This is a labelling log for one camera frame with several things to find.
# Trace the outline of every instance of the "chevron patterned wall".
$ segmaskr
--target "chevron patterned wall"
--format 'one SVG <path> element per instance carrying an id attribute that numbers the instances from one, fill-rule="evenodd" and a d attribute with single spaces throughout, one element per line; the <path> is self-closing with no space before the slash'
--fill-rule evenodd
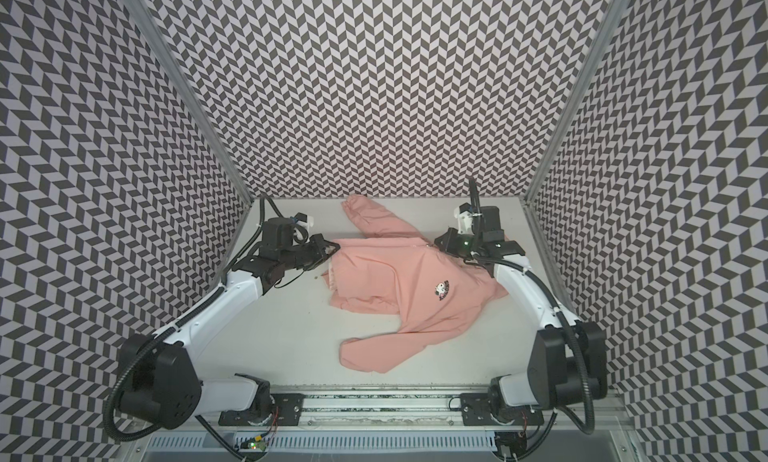
<path id="1" fill-rule="evenodd" d="M 655 460 L 768 460 L 766 14 L 633 0 L 534 203 Z"/>
<path id="2" fill-rule="evenodd" d="M 251 190 L 522 194 L 609 0 L 145 0 Z"/>
<path id="3" fill-rule="evenodd" d="M 244 202 L 118 0 L 0 0 L 0 60 L 0 460 L 104 460 L 117 347 L 204 293 Z"/>

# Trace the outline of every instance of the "cartoon graphic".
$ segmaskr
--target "cartoon graphic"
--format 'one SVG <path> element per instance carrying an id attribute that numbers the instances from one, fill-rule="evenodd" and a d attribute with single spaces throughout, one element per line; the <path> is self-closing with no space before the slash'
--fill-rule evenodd
<path id="1" fill-rule="evenodd" d="M 435 295 L 440 297 L 440 300 L 443 300 L 448 296 L 448 290 L 449 290 L 449 286 L 448 286 L 448 281 L 446 280 L 445 282 L 441 282 L 437 284 L 437 287 L 435 287 Z"/>

